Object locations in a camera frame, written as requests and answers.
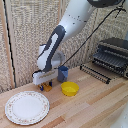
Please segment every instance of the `black cable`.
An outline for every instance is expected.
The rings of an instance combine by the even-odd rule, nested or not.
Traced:
[[[124,4],[124,2],[125,2],[125,0],[122,2],[122,4],[119,6],[119,7],[117,7],[117,8],[123,8],[123,4]]]
[[[63,65],[61,65],[61,66],[64,66],[73,56],[75,56],[75,54],[83,47],[83,45],[85,45],[85,43],[91,38],[91,36],[96,32],[96,30],[104,23],[104,21],[108,18],[108,16],[111,15],[113,12],[115,12],[115,11],[117,11],[117,10],[126,12],[126,10],[123,9],[123,8],[116,8],[116,9],[113,9],[113,10],[103,19],[103,21],[98,25],[98,27],[92,32],[92,34],[86,39],[86,41],[80,46],[80,48],[78,48],[78,50],[77,50]]]

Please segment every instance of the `white plate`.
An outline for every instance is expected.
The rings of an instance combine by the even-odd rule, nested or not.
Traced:
[[[34,124],[49,111],[49,101],[41,93],[25,91],[11,97],[5,106],[7,118],[20,125]]]

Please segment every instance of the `wicker background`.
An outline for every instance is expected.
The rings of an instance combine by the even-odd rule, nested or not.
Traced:
[[[66,7],[68,6],[70,0],[65,0],[63,1],[63,11],[65,11]],[[94,23],[95,23],[95,18],[97,14],[97,9],[94,11],[92,16],[90,17],[89,21],[83,28],[83,30],[77,34],[75,37],[72,37],[65,43],[61,45],[61,51],[65,53],[66,59],[68,59],[87,39],[87,37],[91,34],[93,28],[94,28]],[[76,66],[80,66],[82,63],[86,62],[86,53],[88,50],[88,44],[90,40],[79,50],[79,52],[65,65],[69,68],[73,68]]]
[[[36,63],[39,45],[47,43],[58,24],[69,0],[8,0],[7,13],[14,58],[16,86],[32,82],[32,74],[38,70]],[[92,30],[109,13],[110,9],[96,9],[82,32],[60,46],[68,59],[91,34]],[[124,38],[127,32],[127,16],[113,13],[86,45],[66,64],[73,68],[90,60],[97,42],[109,37]]]
[[[4,4],[0,0],[0,93],[14,87],[10,55]]]
[[[18,87],[31,83],[33,72],[38,70],[39,45],[47,42],[58,23],[59,0],[9,1],[6,4],[9,23],[12,21],[10,28],[13,26],[11,32],[14,32],[10,35]]]
[[[95,28],[111,10],[98,9]],[[128,31],[128,15],[125,12],[120,12],[117,18],[115,18],[117,13],[118,11],[112,13],[91,38],[87,52],[88,61],[92,59],[92,55],[96,52],[98,41],[110,37],[125,39]]]

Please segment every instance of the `yellow cup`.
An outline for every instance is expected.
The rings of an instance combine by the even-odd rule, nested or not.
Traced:
[[[79,86],[74,82],[64,82],[61,84],[62,92],[66,96],[74,96],[79,90]]]

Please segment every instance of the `wooden countertop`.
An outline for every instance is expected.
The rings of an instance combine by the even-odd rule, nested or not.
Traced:
[[[68,80],[80,88],[73,97],[63,95],[56,79],[50,92],[31,83],[0,94],[0,128],[109,128],[128,101],[128,79],[117,78],[106,85],[77,67],[69,71]],[[50,111],[42,121],[20,126],[7,119],[6,102],[22,91],[37,91],[48,98]]]

